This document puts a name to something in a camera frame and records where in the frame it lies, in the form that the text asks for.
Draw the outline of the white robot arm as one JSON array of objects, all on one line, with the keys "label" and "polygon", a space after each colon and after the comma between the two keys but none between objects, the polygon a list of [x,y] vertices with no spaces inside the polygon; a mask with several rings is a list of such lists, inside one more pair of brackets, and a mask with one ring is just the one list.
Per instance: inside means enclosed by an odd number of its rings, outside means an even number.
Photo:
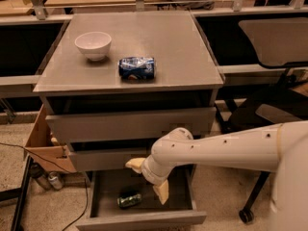
[{"label": "white robot arm", "polygon": [[307,121],[198,140],[180,127],[156,140],[148,157],[131,159],[126,166],[142,174],[166,203],[171,171],[190,164],[273,172],[269,231],[308,231]]}]

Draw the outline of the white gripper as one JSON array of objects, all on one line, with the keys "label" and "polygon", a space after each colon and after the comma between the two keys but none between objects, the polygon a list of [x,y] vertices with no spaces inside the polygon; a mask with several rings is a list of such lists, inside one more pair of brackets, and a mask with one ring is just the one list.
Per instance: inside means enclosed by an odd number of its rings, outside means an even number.
[{"label": "white gripper", "polygon": [[164,205],[169,197],[168,176],[170,174],[170,164],[158,162],[152,155],[147,158],[134,158],[129,160],[126,167],[131,168],[138,174],[153,184],[153,191],[157,194],[160,202]]}]

